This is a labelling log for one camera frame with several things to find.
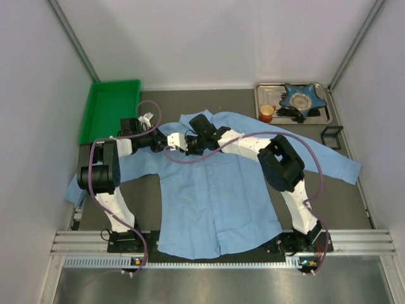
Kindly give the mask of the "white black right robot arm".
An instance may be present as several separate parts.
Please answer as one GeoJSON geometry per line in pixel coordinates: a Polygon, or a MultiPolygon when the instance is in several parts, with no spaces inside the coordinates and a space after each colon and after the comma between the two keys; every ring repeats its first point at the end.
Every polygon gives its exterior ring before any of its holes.
{"type": "Polygon", "coordinates": [[[202,155],[206,150],[235,154],[260,164],[269,185],[279,191],[292,218],[295,245],[310,249],[321,234],[321,222],[311,211],[304,183],[304,161],[283,134],[272,139],[247,137],[229,127],[217,129],[200,114],[190,122],[193,136],[185,137],[185,153],[202,155]]]}

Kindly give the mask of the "light blue button shirt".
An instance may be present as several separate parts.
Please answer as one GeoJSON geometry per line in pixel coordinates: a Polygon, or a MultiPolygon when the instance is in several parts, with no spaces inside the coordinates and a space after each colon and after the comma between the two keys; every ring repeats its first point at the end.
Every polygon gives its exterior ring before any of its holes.
{"type": "MultiPolygon", "coordinates": [[[[280,127],[229,111],[212,114],[204,110],[181,115],[178,122],[158,129],[166,136],[191,130],[189,122],[204,115],[216,128],[236,132],[285,132],[280,127]]],[[[323,176],[355,185],[361,164],[307,137],[295,135],[315,154],[323,176]]],[[[204,244],[225,252],[251,250],[282,232],[258,162],[217,152],[192,164],[175,163],[164,152],[142,148],[120,159],[121,181],[158,175],[161,189],[161,229],[158,245],[164,249],[192,250],[204,244]]]]}

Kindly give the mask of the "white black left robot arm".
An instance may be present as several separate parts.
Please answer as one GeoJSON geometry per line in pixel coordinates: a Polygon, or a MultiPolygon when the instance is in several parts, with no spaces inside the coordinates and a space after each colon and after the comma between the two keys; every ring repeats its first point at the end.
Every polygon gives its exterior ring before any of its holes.
{"type": "Polygon", "coordinates": [[[120,191],[120,158],[142,148],[158,153],[167,145],[166,136],[151,123],[153,114],[123,118],[117,137],[82,144],[79,149],[77,183],[87,191],[107,215],[111,230],[108,242],[142,242],[135,215],[120,191]]]}

